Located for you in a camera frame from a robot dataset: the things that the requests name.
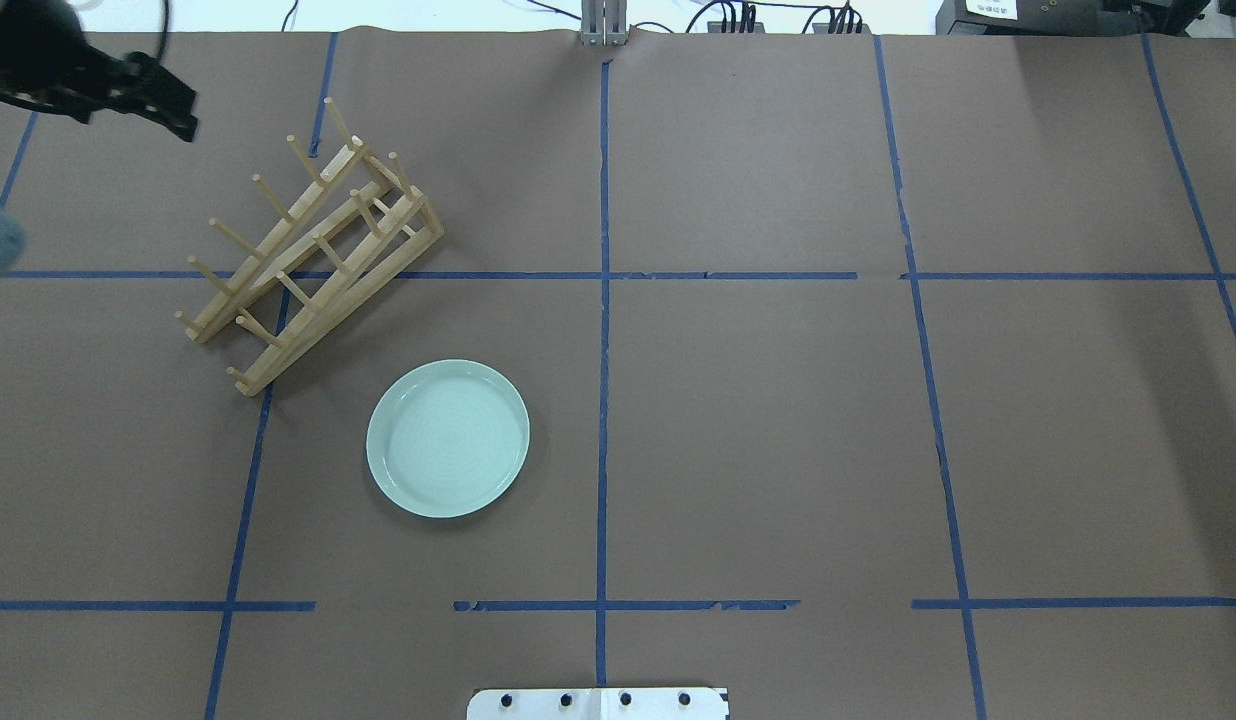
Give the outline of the white pedestal column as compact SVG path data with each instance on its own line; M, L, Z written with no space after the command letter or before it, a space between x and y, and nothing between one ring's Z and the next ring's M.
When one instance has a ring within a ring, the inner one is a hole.
M467 719L729 719L728 692L709 687L485 689Z

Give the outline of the far orange black connector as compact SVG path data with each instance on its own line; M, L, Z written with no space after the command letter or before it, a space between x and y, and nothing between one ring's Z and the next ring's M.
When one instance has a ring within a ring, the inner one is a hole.
M685 32L714 35L759 35L759 2L697 1L697 10L685 23Z

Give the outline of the wooden dish rack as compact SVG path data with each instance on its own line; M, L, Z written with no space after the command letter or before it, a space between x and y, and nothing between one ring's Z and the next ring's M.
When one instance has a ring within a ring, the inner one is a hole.
M286 137L310 177L302 195L281 203L262 177L252 178L278 214L269 233L253 242L211 219L243 261L220 275L197 256L188 259L214 296L194 316L176 312L185 336L206 343L234 325L265 345L248 368L227 368L243 396L260 395L445 233L435 204L396 152L381 158L349 131L332 99L323 107L344 141L325 167Z

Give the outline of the near orange black connector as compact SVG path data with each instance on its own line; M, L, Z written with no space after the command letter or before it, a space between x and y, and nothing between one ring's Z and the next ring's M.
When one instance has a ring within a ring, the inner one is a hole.
M870 35L870 27L850 1L815 6L810 10L801 35Z

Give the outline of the pale green plate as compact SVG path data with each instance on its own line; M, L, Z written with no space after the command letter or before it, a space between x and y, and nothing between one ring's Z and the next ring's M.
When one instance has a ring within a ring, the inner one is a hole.
M417 366L372 410L365 456L375 487L421 517L454 519L498 501L531 445L522 391L472 359Z

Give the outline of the orange black connector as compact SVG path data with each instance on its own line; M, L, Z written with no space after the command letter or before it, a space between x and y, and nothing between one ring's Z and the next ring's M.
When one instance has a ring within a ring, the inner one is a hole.
M815 6L810 10L801 35L870 35L870 27L850 1Z
M697 10L685 23L685 32L714 35L759 35L759 2L697 1Z

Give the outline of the aluminium frame post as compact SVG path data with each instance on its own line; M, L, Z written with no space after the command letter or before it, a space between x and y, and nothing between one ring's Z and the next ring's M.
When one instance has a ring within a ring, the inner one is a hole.
M583 0L580 2L580 42L585 47L627 44L630 22L625 0Z

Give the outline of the black computer box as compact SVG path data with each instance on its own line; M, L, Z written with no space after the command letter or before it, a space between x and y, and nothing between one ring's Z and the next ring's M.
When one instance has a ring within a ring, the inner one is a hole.
M1182 36L1208 1L943 1L934 35Z

